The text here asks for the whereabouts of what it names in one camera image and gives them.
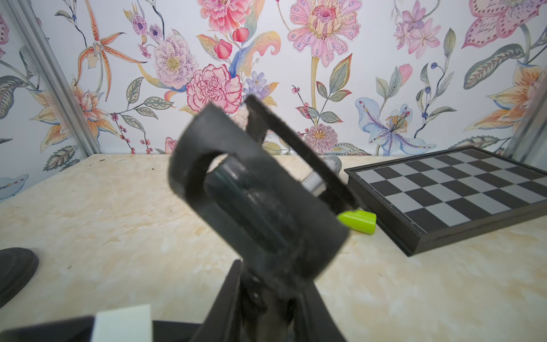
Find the black stand pole with clip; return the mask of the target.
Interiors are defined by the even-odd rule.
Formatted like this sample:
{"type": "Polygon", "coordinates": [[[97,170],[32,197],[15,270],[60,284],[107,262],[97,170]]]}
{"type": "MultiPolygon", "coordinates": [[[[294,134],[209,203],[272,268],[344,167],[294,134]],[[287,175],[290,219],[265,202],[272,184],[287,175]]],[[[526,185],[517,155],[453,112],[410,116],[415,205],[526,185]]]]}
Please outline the black stand pole with clip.
{"type": "Polygon", "coordinates": [[[349,235],[337,216],[362,207],[340,178],[254,96],[246,128],[214,104],[188,125],[168,180],[239,255],[194,341],[342,341],[314,281],[349,235]],[[316,171],[326,189],[301,181],[316,171]]]}

